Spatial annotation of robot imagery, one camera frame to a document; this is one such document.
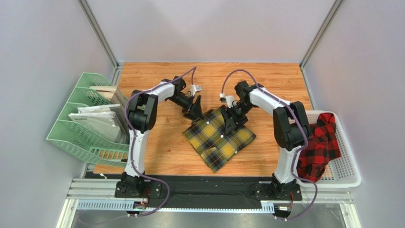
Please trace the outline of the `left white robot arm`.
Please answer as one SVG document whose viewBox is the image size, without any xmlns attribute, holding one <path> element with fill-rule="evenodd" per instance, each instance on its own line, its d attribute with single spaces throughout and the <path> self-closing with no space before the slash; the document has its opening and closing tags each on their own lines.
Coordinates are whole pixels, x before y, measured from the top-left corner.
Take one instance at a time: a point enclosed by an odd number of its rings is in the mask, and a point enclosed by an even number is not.
<svg viewBox="0 0 405 228">
<path fill-rule="evenodd" d="M 179 76 L 164 79 L 151 89 L 134 90 L 125 105 L 125 119 L 130 133 L 129 153 L 121 180 L 116 184 L 115 197 L 140 198 L 146 196 L 145 152 L 147 140 L 157 120 L 158 105 L 170 100 L 182 108 L 184 117 L 203 119 L 199 85 L 192 85 L 189 93 L 183 93 L 186 82 Z"/>
</svg>

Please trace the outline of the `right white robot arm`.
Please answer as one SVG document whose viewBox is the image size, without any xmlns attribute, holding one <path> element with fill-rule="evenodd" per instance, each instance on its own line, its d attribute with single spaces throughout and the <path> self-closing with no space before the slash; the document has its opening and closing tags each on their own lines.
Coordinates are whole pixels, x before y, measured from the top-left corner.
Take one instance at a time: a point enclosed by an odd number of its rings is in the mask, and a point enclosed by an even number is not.
<svg viewBox="0 0 405 228">
<path fill-rule="evenodd" d="M 283 199 L 290 195 L 296 185 L 294 168 L 297 157 L 311 136 L 304 105 L 283 100 L 263 86 L 248 85 L 246 81 L 239 82 L 235 91 L 239 101 L 235 101 L 232 95 L 220 93 L 220 101 L 227 104 L 222 111 L 225 133 L 240 129 L 248 121 L 246 114 L 254 107 L 262 108 L 272 116 L 274 137 L 280 152 L 270 192 L 274 198 Z"/>
</svg>

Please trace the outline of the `yellow plaid long sleeve shirt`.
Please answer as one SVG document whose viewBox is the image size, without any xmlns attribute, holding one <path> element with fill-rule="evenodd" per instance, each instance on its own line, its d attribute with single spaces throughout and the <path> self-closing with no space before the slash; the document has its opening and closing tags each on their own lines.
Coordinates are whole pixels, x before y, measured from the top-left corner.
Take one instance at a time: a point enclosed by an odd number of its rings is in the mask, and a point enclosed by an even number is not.
<svg viewBox="0 0 405 228">
<path fill-rule="evenodd" d="M 222 115 L 224 110 L 223 105 L 209 110 L 204 114 L 203 120 L 193 121 L 183 131 L 189 144 L 212 172 L 221 169 L 256 138 L 255 133 L 246 126 L 226 133 Z"/>
</svg>

